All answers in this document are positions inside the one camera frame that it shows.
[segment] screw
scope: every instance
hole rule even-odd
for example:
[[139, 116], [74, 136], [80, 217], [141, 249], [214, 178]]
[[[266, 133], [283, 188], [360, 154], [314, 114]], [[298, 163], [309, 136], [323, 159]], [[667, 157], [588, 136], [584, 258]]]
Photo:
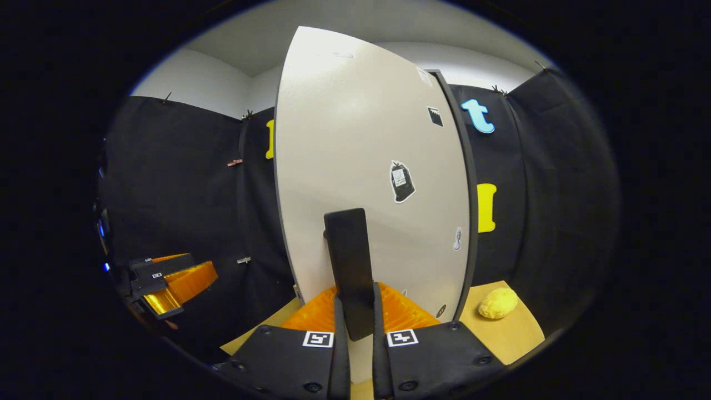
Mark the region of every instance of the screw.
[[417, 388], [417, 381], [404, 381], [398, 387], [402, 391], [412, 391]]
[[306, 391], [309, 391], [311, 393], [316, 393], [319, 390], [321, 390], [323, 387], [320, 384], [317, 384], [316, 382], [309, 382], [308, 384], [304, 385], [304, 389]]
[[242, 363], [239, 362], [239, 361], [232, 360], [232, 366], [233, 366], [234, 368], [236, 368], [237, 370], [239, 370], [240, 372], [245, 372], [245, 371], [247, 371], [247, 366], [244, 365], [244, 364], [242, 364]]

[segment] sponge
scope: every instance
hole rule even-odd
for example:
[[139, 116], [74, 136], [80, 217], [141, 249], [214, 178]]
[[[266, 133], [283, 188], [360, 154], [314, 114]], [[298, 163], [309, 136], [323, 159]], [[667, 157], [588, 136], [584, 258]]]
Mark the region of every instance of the sponge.
[[518, 304], [516, 292], [509, 288], [494, 289], [479, 304], [479, 314], [492, 320], [504, 318]]

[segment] table surface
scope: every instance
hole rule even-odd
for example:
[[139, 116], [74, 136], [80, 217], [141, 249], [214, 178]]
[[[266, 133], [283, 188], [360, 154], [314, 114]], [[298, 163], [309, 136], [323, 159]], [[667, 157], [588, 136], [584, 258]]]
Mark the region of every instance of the table surface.
[[[403, 202], [395, 200], [393, 162], [407, 167], [415, 188]], [[371, 43], [299, 27], [279, 84], [274, 163], [304, 302], [334, 285], [324, 214], [363, 208], [373, 280], [406, 290], [432, 315], [444, 308], [438, 319], [452, 320], [469, 256], [470, 198], [454, 117], [433, 76]], [[351, 379], [370, 379], [372, 337], [348, 348], [363, 354], [351, 359]]]
[[[508, 284], [503, 280], [471, 287], [459, 319], [506, 365], [521, 358], [545, 339], [535, 317], [520, 299], [511, 314], [500, 320], [488, 320], [479, 315], [477, 308], [487, 294], [494, 289], [508, 287]], [[262, 324], [278, 326], [291, 317], [299, 307], [300, 302], [294, 298]], [[230, 355], [236, 353], [252, 334], [252, 331], [250, 330], [220, 348]], [[372, 379], [351, 384], [351, 400], [373, 400]]]

